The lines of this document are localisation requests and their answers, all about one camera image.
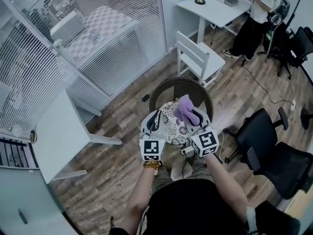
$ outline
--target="wicker chair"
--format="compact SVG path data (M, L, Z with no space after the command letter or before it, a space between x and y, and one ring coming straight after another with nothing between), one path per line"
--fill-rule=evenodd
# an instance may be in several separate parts
M199 83L185 78L170 78L162 82L151 94L149 109L153 112L166 102L188 94L195 107L204 103L211 122L213 120L213 102L208 91Z

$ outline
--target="white marker cube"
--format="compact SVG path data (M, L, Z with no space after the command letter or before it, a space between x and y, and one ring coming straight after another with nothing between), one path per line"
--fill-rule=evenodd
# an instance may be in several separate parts
M165 140L140 139L139 146L143 161L160 161Z
M190 139L191 146L200 157L217 152L220 145L218 136L211 127L207 127L206 132L194 135Z

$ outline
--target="black shirt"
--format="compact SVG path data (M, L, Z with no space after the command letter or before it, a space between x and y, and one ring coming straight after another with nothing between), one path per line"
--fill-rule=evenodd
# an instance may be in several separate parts
M126 233L116 230L115 234ZM221 198L213 182L183 179L160 189L151 197L147 229L143 234L246 235L246 232L241 220Z

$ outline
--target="purple plush toy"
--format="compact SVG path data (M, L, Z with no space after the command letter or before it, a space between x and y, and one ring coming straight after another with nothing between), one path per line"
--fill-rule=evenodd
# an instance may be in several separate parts
M179 99L179 106L174 110L174 116L180 121L184 121L183 115L189 118L194 126L200 124L200 119L195 114L192 113L192 108L194 107L192 101L189 99L189 95L186 94Z

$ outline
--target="headphones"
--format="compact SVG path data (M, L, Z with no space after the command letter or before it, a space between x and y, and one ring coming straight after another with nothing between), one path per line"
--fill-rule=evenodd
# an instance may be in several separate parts
M288 0L282 0L280 5L272 12L268 13L268 21L273 27L277 27L288 15L290 3Z

